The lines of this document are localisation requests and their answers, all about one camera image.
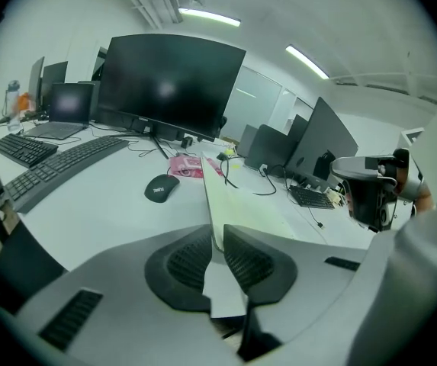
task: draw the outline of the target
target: white desk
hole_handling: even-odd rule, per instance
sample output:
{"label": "white desk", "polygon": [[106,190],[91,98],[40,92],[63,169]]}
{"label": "white desk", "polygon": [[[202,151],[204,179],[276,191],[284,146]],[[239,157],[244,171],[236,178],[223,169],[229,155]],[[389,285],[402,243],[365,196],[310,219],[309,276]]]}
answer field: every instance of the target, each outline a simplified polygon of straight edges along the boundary
{"label": "white desk", "polygon": [[[32,123],[24,123],[25,130],[32,126]],[[81,141],[61,145],[59,151],[64,151],[93,140],[92,131],[96,136],[115,134],[92,128],[62,142],[54,142],[65,143],[74,137],[81,138]],[[0,138],[6,134],[8,129],[0,127]],[[132,144],[132,149],[156,148],[147,138],[138,140]],[[215,143],[203,141],[188,151],[216,158],[224,145],[221,140]],[[171,143],[171,146],[184,152],[177,143]],[[164,204],[147,200],[143,195],[145,187],[152,178],[166,173],[169,161],[158,150],[144,157],[138,155],[139,152],[122,149],[68,180],[30,213],[20,214],[35,239],[67,270],[73,270],[88,258],[113,246],[210,223],[202,179],[179,177],[180,185]],[[257,171],[244,167],[241,159],[234,159],[230,164],[230,180],[239,187],[254,192],[272,189]],[[0,154],[0,178],[4,185],[24,171],[25,167]],[[316,219],[325,226],[322,230],[307,208],[288,200],[284,182],[272,180],[278,189],[277,194],[257,198],[267,200],[283,213],[298,240],[368,248],[374,234],[351,220],[346,208],[312,209]]]}

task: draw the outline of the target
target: office chair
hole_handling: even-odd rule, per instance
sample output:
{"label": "office chair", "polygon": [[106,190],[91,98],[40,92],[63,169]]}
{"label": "office chair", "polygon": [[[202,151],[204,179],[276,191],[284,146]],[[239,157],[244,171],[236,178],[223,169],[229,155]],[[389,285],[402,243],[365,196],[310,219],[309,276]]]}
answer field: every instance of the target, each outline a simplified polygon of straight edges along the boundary
{"label": "office chair", "polygon": [[[0,182],[0,195],[3,187]],[[10,235],[0,219],[0,299],[11,313],[42,287],[57,279],[64,268],[33,238],[22,222]]]}

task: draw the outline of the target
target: black mouse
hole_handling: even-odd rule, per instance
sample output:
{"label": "black mouse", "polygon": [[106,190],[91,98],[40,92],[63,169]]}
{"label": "black mouse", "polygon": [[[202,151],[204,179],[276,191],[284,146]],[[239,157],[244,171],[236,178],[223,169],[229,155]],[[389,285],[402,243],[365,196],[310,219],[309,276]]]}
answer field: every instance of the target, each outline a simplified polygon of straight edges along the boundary
{"label": "black mouse", "polygon": [[179,179],[172,175],[159,175],[152,179],[145,189],[145,196],[152,202],[162,204],[167,201],[169,194],[179,184]]}

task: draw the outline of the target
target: keyboard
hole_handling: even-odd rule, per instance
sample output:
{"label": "keyboard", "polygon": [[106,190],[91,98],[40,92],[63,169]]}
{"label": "keyboard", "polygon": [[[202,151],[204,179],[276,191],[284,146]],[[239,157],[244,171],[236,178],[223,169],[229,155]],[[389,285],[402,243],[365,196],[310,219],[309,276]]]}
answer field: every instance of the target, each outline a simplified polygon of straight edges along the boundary
{"label": "keyboard", "polygon": [[300,206],[314,207],[315,209],[333,209],[330,199],[320,192],[307,190],[298,186],[291,186],[289,193]]}
{"label": "keyboard", "polygon": [[30,168],[57,152],[57,145],[8,134],[0,139],[0,153]]}
{"label": "keyboard", "polygon": [[5,191],[15,211],[28,213],[72,176],[127,145],[127,141],[115,137],[102,137],[75,146],[27,170],[10,181]]}

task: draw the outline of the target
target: pink plastic bag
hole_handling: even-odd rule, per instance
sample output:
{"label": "pink plastic bag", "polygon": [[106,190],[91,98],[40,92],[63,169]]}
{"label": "pink plastic bag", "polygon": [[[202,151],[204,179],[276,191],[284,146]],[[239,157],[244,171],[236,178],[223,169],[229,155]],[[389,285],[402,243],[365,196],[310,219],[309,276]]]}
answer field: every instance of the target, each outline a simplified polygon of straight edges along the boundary
{"label": "pink plastic bag", "polygon": [[[212,159],[207,159],[218,175],[223,176],[220,167]],[[203,178],[203,169],[199,157],[176,156],[171,157],[171,175],[188,176],[191,178]]]}

